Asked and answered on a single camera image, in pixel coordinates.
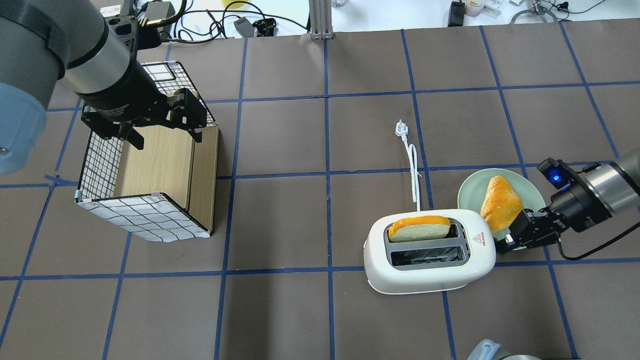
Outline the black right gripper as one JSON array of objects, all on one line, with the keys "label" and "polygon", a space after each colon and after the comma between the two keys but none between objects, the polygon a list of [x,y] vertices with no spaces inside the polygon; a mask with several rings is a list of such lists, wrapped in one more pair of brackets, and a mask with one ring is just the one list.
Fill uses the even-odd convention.
[{"label": "black right gripper", "polygon": [[505,255],[515,249],[557,244],[565,231],[581,233],[612,216],[586,184],[569,184],[551,196],[551,205],[522,209],[510,224],[509,234],[501,239],[494,237],[494,247],[499,255]]}]

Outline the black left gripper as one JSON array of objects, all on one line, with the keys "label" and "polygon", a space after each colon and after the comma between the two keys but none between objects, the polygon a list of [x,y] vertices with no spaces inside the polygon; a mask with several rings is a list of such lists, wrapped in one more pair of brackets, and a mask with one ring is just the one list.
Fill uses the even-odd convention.
[{"label": "black left gripper", "polygon": [[185,130],[201,143],[202,130],[208,125],[208,110],[197,92],[188,88],[162,92],[145,70],[127,70],[110,88],[82,98],[81,121],[92,132],[103,139],[126,141],[140,151],[145,140],[136,126]]}]

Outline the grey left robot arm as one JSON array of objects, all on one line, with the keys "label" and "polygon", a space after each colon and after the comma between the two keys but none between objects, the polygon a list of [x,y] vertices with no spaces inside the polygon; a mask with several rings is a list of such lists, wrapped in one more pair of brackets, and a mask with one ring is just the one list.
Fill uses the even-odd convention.
[{"label": "grey left robot arm", "polygon": [[103,14],[89,0],[1,2],[1,173],[20,171],[46,125],[57,81],[85,103],[82,121],[103,139],[128,141],[138,150],[138,127],[176,128],[185,92],[158,91],[137,61],[157,48],[156,28],[132,14]]}]

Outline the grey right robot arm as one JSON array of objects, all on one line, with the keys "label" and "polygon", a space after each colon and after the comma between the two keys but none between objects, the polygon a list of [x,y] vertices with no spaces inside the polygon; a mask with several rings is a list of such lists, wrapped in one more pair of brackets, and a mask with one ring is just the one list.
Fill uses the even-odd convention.
[{"label": "grey right robot arm", "polygon": [[639,151],[574,171],[560,159],[538,167],[557,193],[526,200],[527,166],[500,89],[238,101],[223,234],[233,256],[297,256],[341,267],[361,255],[384,217],[453,211],[489,221],[498,252],[560,242],[639,205]]}]

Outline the grey robot base bottom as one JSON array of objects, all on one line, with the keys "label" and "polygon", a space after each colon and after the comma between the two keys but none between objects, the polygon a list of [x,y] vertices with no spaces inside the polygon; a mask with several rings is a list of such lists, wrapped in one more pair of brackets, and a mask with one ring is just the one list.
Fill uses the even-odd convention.
[{"label": "grey robot base bottom", "polygon": [[506,350],[498,342],[484,339],[479,342],[467,360],[539,360],[540,358],[528,354],[516,354]]}]

